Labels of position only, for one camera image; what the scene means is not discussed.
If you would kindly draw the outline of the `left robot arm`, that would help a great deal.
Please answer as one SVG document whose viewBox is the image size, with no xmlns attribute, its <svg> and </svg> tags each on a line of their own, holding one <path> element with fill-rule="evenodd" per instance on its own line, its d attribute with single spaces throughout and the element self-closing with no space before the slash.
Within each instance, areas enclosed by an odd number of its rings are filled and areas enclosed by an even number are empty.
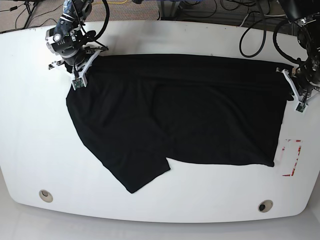
<svg viewBox="0 0 320 240">
<path fill-rule="evenodd" d="M 318 0 L 280 0 L 279 4 L 286 15 L 273 31 L 273 45 L 286 60 L 298 65 L 291 74 L 297 88 L 296 96 L 302 96 L 303 104 L 308 95 L 320 86 L 320 2 Z M 294 59 L 284 53 L 277 42 L 279 29 L 286 24 L 297 26 L 297 41 L 306 50 L 307 59 Z"/>
</svg>

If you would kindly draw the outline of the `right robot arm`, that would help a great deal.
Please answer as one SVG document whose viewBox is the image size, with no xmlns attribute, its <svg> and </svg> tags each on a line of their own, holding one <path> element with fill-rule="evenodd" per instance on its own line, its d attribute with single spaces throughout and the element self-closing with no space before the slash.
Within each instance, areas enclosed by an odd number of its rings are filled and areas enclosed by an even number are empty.
<svg viewBox="0 0 320 240">
<path fill-rule="evenodd" d="M 105 32 L 110 18 L 110 8 L 106 0 L 105 19 L 99 32 L 84 29 L 85 20 L 92 11 L 92 0 L 66 0 L 63 12 L 56 26 L 46 32 L 45 41 L 48 49 L 62 58 L 62 63 L 71 67 L 76 79 L 80 72 L 85 73 L 85 64 L 97 51 L 107 51 L 108 47 L 98 39 Z"/>
</svg>

